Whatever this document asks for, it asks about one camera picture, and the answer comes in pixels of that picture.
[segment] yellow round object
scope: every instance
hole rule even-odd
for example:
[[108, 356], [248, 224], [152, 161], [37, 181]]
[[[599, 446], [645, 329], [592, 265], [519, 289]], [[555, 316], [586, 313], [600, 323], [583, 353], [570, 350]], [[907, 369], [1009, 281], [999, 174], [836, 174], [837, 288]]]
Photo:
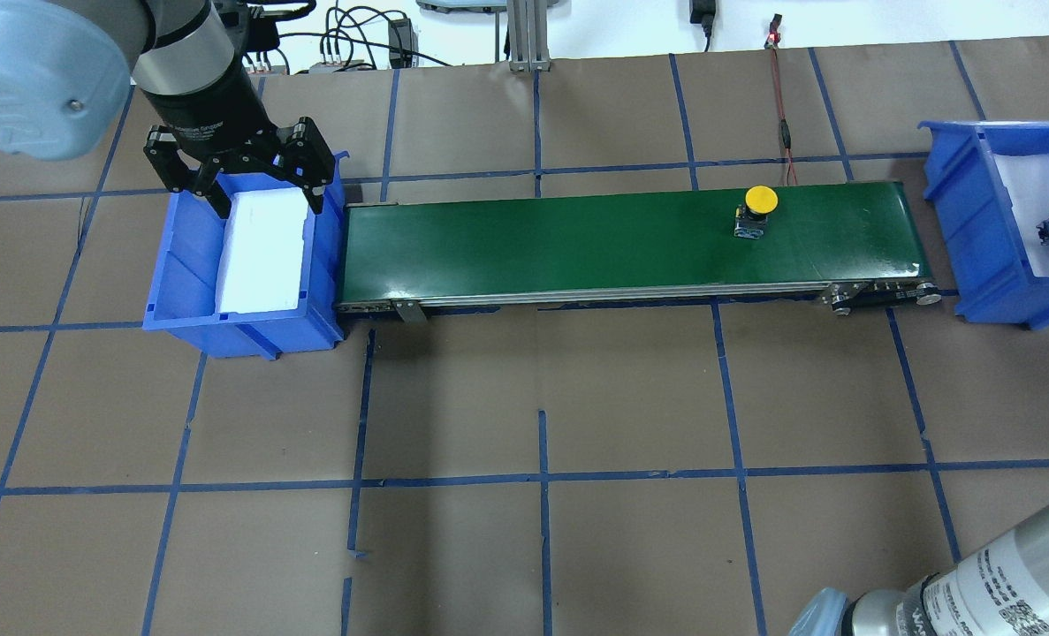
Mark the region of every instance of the yellow round object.
[[748, 189], [748, 193], [744, 196], [744, 203], [748, 209], [753, 210], [756, 214], [768, 214], [778, 205], [779, 197], [775, 196], [775, 190], [768, 188], [768, 186], [754, 186]]

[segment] blue bin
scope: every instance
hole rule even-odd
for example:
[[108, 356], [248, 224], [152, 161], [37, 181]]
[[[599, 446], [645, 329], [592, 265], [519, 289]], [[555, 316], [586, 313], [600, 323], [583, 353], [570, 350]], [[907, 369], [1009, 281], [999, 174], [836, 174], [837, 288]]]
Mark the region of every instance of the blue bin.
[[[306, 217], [300, 301], [295, 310], [217, 314], [214, 293], [226, 221], [192, 193], [172, 194], [144, 331], [168, 332], [213, 358], [260, 355], [275, 360], [284, 352], [331, 348], [342, 341], [334, 303], [346, 229], [339, 164], [346, 156], [347, 152], [335, 156], [337, 169], [334, 184], [323, 193], [323, 213]], [[230, 196], [287, 186], [266, 174], [221, 174], [217, 182]]]
[[[993, 155], [1049, 153], [1049, 122], [923, 121], [933, 132], [924, 163], [969, 322], [1049, 325], [1049, 277], [1035, 276]], [[1049, 210], [1039, 221], [1049, 215]]]

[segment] white floor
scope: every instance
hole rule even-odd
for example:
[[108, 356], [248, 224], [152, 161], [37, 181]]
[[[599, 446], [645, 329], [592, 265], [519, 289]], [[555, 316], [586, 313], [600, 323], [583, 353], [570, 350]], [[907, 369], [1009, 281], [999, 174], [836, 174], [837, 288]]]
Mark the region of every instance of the white floor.
[[[322, 30], [322, 9], [331, 3], [322, 0], [312, 16], [282, 24], [281, 31]], [[363, 3], [410, 14], [420, 49], [450, 64], [489, 64], [500, 48], [495, 47], [492, 16], [436, 14], [419, 8], [414, 0]], [[343, 8], [355, 4], [344, 0]], [[784, 47], [1049, 36], [1049, 0], [720, 0], [719, 5], [715, 51], [763, 47], [768, 21], [775, 13], [783, 14]], [[560, 0], [549, 13], [552, 56], [697, 51], [704, 47], [704, 34], [699, 25], [688, 24], [688, 0]], [[366, 25], [365, 31], [371, 41], [387, 41], [382, 21]], [[282, 49], [294, 72], [319, 61], [315, 37], [294, 37]]]

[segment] green conveyor belt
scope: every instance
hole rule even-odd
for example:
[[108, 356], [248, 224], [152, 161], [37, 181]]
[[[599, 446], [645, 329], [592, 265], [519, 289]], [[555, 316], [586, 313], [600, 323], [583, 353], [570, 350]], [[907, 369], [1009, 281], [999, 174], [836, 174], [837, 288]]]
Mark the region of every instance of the green conveyor belt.
[[354, 207], [340, 305], [777, 293], [930, 276], [897, 182], [776, 192], [754, 241], [732, 235], [745, 190]]

